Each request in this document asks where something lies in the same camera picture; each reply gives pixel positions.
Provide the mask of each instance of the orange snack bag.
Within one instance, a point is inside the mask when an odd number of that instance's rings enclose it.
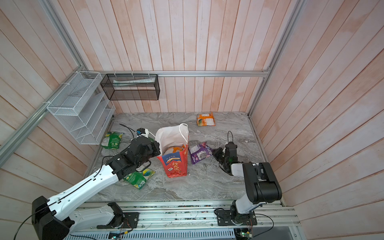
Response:
[[[198,126],[216,126],[213,113],[204,113],[197,115]]]

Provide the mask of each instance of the marble surface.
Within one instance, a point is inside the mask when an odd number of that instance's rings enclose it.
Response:
[[[104,156],[115,155],[128,146],[131,133],[122,123],[132,129],[147,128],[156,134],[161,127],[188,124],[189,144],[194,146],[207,142],[213,149],[224,147],[227,132],[233,133],[233,141],[237,144],[237,155],[240,162],[262,162],[260,150],[252,134],[248,117],[245,113],[214,113],[216,126],[199,127],[196,124],[197,113],[130,113],[116,116],[111,131],[124,132],[119,149],[103,149],[95,169],[100,168]],[[108,186],[88,200],[99,201],[147,201],[147,200],[208,200],[238,199],[245,193],[244,180],[241,177],[229,176],[223,172],[213,156],[197,164],[192,164],[188,154],[188,175],[169,178],[166,176],[161,162],[151,158],[150,169],[156,173],[146,185],[137,190],[130,183],[120,180]]]

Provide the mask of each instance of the wood paneling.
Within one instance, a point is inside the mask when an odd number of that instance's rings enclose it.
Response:
[[[307,239],[381,239],[384,1],[303,11],[252,121]]]
[[[100,5],[92,7],[92,14],[99,14],[102,9]],[[105,19],[95,20],[100,27],[97,30],[105,28]],[[69,26],[68,20],[63,24]],[[106,43],[115,40],[110,33],[101,39]],[[74,42],[80,45],[77,38]],[[108,50],[112,48],[115,44],[107,46]],[[82,48],[79,52],[85,56]],[[122,65],[123,57],[115,58],[113,64]],[[77,67],[39,1],[0,1],[0,144],[4,144]],[[78,144],[52,115],[43,119],[0,169],[2,237],[12,238],[30,215],[34,199],[41,195],[49,198],[80,181],[93,154],[90,146]],[[37,239],[30,221],[21,228],[19,238]]]
[[[296,2],[53,0],[95,71],[265,69]],[[159,78],[158,101],[116,101],[117,111],[244,112],[260,83],[249,77]]]

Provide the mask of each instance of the bag handle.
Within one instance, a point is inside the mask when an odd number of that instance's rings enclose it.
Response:
[[[182,124],[179,125],[179,132],[180,132],[181,136],[184,138],[184,140],[185,140],[185,144],[187,145],[187,144],[188,144],[188,140],[187,140],[187,139],[184,137],[184,135],[181,133],[181,128],[180,128],[181,125],[185,125],[185,126],[188,127],[188,124],[182,123]]]

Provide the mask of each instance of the white wire basket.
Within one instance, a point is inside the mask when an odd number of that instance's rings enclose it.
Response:
[[[115,111],[104,92],[94,95],[100,82],[100,73],[78,72],[47,107],[80,144],[100,144]]]

